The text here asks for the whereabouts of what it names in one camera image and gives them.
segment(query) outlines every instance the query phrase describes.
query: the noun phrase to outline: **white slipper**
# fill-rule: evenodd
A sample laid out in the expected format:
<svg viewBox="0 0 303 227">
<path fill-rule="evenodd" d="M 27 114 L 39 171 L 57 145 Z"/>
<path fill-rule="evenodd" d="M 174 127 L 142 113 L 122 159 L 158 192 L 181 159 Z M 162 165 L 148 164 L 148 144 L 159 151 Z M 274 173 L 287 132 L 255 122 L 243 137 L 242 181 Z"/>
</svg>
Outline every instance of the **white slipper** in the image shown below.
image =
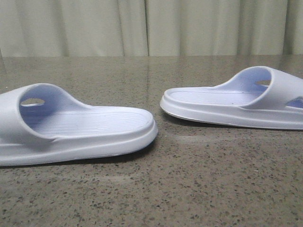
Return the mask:
<svg viewBox="0 0 303 227">
<path fill-rule="evenodd" d="M 37 99 L 44 103 L 26 103 Z M 9 91 L 0 103 L 0 166 L 117 156 L 157 135 L 146 110 L 86 105 L 52 84 Z"/>
<path fill-rule="evenodd" d="M 215 87 L 165 91 L 162 109 L 177 118 L 241 127 L 303 130 L 303 79 L 265 66 Z"/>
</svg>

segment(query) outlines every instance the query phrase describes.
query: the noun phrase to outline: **curtain fold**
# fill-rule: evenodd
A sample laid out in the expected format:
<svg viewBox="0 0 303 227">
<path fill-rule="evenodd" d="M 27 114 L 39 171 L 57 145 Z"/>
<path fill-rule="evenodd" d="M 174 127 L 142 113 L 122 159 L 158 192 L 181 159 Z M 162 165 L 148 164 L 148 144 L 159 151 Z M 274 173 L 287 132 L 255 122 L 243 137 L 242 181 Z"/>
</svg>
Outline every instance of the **curtain fold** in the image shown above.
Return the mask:
<svg viewBox="0 0 303 227">
<path fill-rule="evenodd" d="M 7 56 L 303 54 L 303 0 L 1 0 Z"/>
</svg>

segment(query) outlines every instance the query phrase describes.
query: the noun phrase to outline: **white curtain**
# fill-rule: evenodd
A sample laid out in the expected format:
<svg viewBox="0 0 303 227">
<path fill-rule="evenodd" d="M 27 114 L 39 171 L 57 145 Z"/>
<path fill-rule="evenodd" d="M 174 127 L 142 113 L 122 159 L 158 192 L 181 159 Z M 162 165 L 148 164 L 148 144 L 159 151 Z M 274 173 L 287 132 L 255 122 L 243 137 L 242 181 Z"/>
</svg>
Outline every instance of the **white curtain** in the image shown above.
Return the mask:
<svg viewBox="0 0 303 227">
<path fill-rule="evenodd" d="M 303 54 L 303 0 L 0 0 L 8 56 Z"/>
</svg>

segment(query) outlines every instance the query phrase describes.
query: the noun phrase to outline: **cutout hole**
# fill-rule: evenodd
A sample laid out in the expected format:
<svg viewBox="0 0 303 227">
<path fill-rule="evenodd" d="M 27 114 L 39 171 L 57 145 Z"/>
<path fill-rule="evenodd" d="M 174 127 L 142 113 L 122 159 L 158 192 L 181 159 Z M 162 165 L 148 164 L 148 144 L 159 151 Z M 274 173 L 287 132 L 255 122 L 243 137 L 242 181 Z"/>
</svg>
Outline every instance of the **cutout hole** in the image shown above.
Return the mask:
<svg viewBox="0 0 303 227">
<path fill-rule="evenodd" d="M 303 97 L 297 97 L 286 104 L 287 106 L 303 109 Z"/>
<path fill-rule="evenodd" d="M 256 84 L 259 84 L 259 85 L 264 85 L 264 86 L 269 86 L 270 84 L 270 81 L 271 80 L 260 80 L 260 81 L 257 81 Z"/>
<path fill-rule="evenodd" d="M 35 105 L 43 105 L 45 101 L 40 98 L 28 98 L 27 100 L 24 100 L 21 102 L 22 106 L 35 106 Z"/>
</svg>

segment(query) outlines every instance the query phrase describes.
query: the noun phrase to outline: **speckled granite surface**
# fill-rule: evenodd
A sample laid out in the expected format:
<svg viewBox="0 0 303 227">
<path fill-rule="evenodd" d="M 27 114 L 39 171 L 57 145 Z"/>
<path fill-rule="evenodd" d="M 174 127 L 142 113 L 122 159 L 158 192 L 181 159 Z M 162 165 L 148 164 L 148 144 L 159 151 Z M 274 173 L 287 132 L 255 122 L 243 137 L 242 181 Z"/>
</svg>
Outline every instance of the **speckled granite surface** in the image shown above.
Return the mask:
<svg viewBox="0 0 303 227">
<path fill-rule="evenodd" d="M 303 132 L 233 128 L 160 110 L 171 87 L 214 86 L 267 65 L 303 78 L 303 55 L 4 58 L 0 93 L 54 83 L 90 105 L 151 111 L 134 154 L 0 168 L 0 226 L 303 226 Z"/>
</svg>

